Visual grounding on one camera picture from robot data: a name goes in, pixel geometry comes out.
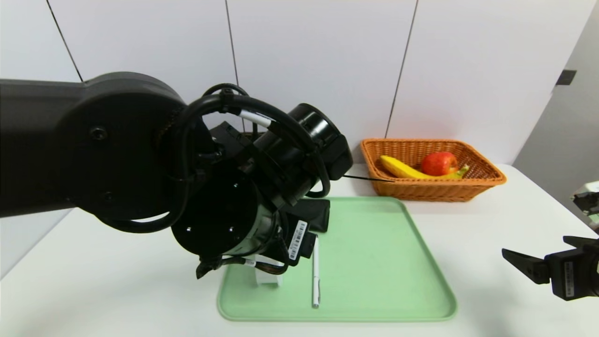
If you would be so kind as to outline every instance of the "pen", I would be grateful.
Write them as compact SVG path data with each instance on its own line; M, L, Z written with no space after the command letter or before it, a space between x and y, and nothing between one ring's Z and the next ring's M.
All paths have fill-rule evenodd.
M312 308L320 306L320 266L319 266L318 236L314 240L312 252Z

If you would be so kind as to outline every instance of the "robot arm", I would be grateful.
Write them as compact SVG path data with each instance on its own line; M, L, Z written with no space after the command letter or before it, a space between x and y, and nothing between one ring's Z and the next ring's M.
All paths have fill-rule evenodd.
M199 256L198 278L250 254L285 263L258 266L267 272L296 265L286 248L296 224L281 208L326 196L352 165L345 137L318 109L286 114L235 85L186 105L152 77L111 73L86 83L0 80L0 98L0 216L80 207L122 231L171 227ZM208 130L202 117L214 112L268 131L251 141L227 123ZM310 192L318 181L323 190ZM301 256L313 239L304 237Z
M599 224L599 182L584 185L572 196L574 204ZM574 249L544 259L502 249L503 257L536 284L551 281L553 294L564 300L599 296L599 239L564 236Z

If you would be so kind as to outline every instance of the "table surface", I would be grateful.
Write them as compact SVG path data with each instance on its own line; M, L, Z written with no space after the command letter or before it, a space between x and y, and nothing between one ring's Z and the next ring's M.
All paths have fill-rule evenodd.
M405 202L458 300L449 321L227 321L216 308L222 269L196 280L196 257L169 230L122 233L75 209L2 280L0 335L596 336L598 299L565 302L501 257L502 248L543 257L570 248L563 235L596 234L515 168L498 167L508 182L467 203ZM350 172L366 174L364 165ZM331 195L375 193L343 178Z

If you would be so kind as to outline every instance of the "apple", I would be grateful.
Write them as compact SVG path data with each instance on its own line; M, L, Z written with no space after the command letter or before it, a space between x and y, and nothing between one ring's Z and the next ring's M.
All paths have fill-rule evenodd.
M458 159L451 152L435 152L424 157L420 169L430 176L444 176L459 170Z

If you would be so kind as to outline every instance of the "banana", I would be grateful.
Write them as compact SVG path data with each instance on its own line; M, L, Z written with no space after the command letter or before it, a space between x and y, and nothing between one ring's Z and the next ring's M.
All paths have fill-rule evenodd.
M470 169L468 165L464 165L459 171L454 173L446 174L444 176L429 176L428 174L424 174L411 168L410 166L393 157L383 155L380 156L380 161L389 172L393 173L394 176L408 179L462 179L462 177Z

